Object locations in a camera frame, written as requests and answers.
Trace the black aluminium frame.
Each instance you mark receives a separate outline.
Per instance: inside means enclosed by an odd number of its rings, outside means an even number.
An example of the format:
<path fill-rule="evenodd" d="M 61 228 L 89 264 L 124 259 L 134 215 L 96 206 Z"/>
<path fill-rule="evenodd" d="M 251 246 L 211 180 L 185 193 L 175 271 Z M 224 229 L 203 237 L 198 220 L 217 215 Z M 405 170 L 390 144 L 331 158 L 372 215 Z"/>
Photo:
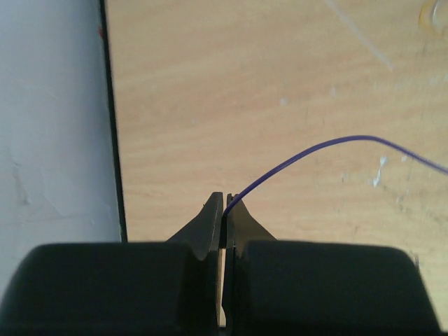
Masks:
<path fill-rule="evenodd" d="M 115 189 L 118 203 L 118 218 L 120 224 L 120 240 L 121 242 L 128 242 L 127 225 L 125 219 L 125 202 L 123 196 L 123 180 L 122 180 L 120 154 L 119 154 L 116 102 L 113 90 L 113 71 L 112 71 L 111 51 L 109 43 L 109 30 L 108 30 L 109 27 L 106 11 L 107 11 L 106 1 L 100 0 L 99 15 L 101 23 L 99 26 L 99 35 L 101 36 L 104 50 L 104 66 L 106 72 L 106 86 L 107 86 L 107 106 L 111 126 L 111 143 L 112 143 L 113 165 L 115 174 Z"/>

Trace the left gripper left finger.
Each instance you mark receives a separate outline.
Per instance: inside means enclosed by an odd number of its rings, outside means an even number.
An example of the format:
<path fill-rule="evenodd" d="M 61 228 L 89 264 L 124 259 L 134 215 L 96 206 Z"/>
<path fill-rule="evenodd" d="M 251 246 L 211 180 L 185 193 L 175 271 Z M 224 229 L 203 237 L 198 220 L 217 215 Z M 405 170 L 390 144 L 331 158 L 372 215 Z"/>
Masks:
<path fill-rule="evenodd" d="M 217 335 L 223 196 L 167 241 L 45 244 L 15 271 L 2 335 Z"/>

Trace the white zip tie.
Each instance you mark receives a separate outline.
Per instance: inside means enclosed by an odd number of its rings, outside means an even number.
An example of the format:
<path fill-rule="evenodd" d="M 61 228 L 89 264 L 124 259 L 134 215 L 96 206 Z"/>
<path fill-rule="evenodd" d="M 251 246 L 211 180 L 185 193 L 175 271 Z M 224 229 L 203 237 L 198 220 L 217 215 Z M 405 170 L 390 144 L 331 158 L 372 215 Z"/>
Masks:
<path fill-rule="evenodd" d="M 389 71 L 393 71 L 394 65 L 385 54 L 369 39 L 355 22 L 337 5 L 336 1 L 325 0 L 324 3 L 329 7 L 339 20 L 344 23 L 353 35 L 378 59 Z"/>

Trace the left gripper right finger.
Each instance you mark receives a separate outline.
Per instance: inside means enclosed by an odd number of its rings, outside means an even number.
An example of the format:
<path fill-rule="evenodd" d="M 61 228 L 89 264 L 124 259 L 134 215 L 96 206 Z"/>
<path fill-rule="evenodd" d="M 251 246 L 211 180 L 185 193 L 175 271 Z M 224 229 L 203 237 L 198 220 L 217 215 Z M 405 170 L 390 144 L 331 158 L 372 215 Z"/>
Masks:
<path fill-rule="evenodd" d="M 227 335 L 439 335 L 419 268 L 388 246 L 275 238 L 228 195 Z"/>

